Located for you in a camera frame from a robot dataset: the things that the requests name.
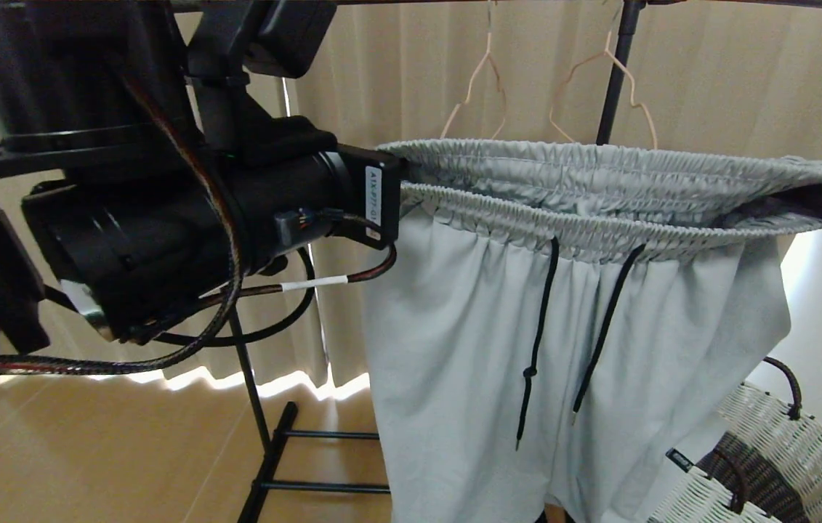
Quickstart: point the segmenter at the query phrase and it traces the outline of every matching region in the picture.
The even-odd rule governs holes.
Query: brown basket handle
[[[739,489],[730,494],[730,506],[728,508],[737,514],[742,514],[746,500],[748,500],[750,496],[749,483],[746,483],[744,470],[740,468],[740,466],[737,466],[737,463],[734,463],[733,460],[730,459],[730,456],[724,453],[723,450],[715,449],[711,451],[711,453],[719,457],[721,461],[724,461],[724,463],[733,470],[734,476],[737,476],[737,486],[739,486]]]
[[[799,387],[799,379],[795,377],[795,373],[785,363],[776,360],[774,357],[764,357],[763,361],[772,365],[773,367],[782,370],[782,374],[786,375],[786,380],[789,380],[789,388],[792,389],[792,405],[789,406],[789,420],[802,419],[802,388]]]

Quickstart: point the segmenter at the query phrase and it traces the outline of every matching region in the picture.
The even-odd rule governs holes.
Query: black tag
[[[694,466],[692,461],[689,461],[689,459],[686,458],[684,454],[680,453],[679,450],[669,449],[669,452],[666,453],[666,457],[672,460],[672,463],[676,463],[676,466],[679,466],[679,468],[686,473],[692,470],[692,467]]]

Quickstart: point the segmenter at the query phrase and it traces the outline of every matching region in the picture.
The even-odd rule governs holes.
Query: beige curtain
[[[499,139],[559,142],[547,122],[557,83],[574,63],[603,49],[620,2],[511,1],[493,4],[493,55],[507,92]],[[341,142],[373,147],[437,138],[466,95],[485,49],[486,3],[340,7],[314,66],[288,82],[295,113]],[[689,1],[649,6],[640,16],[630,70],[664,149],[822,159],[822,11]],[[578,70],[557,104],[557,122],[594,142],[611,66]],[[613,143],[650,147],[624,85]],[[448,136],[488,138],[501,99],[486,67]],[[362,266],[365,249],[318,242],[318,272]],[[334,381],[365,371],[358,285],[320,294]]]

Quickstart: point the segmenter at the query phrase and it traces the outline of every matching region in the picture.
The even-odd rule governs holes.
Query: drawstring
[[[553,287],[553,277],[556,275],[556,266],[560,262],[560,241],[553,237],[549,241],[549,269],[547,270],[547,282],[543,285],[543,300],[540,301],[540,321],[536,325],[536,338],[533,339],[533,353],[531,353],[530,367],[524,368],[524,400],[520,404],[520,421],[517,423],[517,444],[515,450],[520,449],[520,438],[524,435],[524,424],[527,423],[527,404],[530,403],[531,378],[536,376],[536,360],[540,353],[540,340],[543,338],[543,327],[547,323],[547,305],[549,305],[549,292]]]
[[[617,298],[620,298],[621,289],[624,287],[624,281],[627,279],[627,275],[630,274],[630,267],[633,266],[637,256],[643,252],[644,248],[646,248],[645,244],[633,249],[633,251],[630,251],[630,255],[627,256],[627,261],[624,262],[624,265],[621,267],[620,275],[617,277],[617,283],[614,285],[614,291],[611,291],[611,300],[608,301],[608,308],[604,312],[604,321],[601,322],[601,331],[597,335],[595,351],[591,354],[591,360],[588,362],[588,367],[586,367],[586,372],[584,372],[584,376],[582,377],[582,384],[580,385],[579,392],[576,395],[576,403],[573,403],[573,415],[571,415],[571,423],[573,424],[576,423],[576,416],[579,413],[579,408],[582,408],[582,400],[584,400],[584,395],[588,391],[588,385],[591,384],[591,375],[595,371],[597,360],[601,357],[601,349],[604,348],[604,338],[608,335],[608,328],[611,326],[611,318],[614,316],[614,309],[617,308]]]

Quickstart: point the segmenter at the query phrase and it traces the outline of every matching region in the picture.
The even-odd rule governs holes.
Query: white cable label
[[[294,291],[298,288],[312,288],[321,287],[322,285],[339,285],[341,283],[349,283],[350,277],[341,275],[341,277],[325,277],[317,278],[307,281],[291,281],[281,284],[281,292]]]
[[[365,166],[365,219],[375,225],[382,224],[382,170]],[[365,235],[374,240],[382,239],[378,232],[366,228]]]

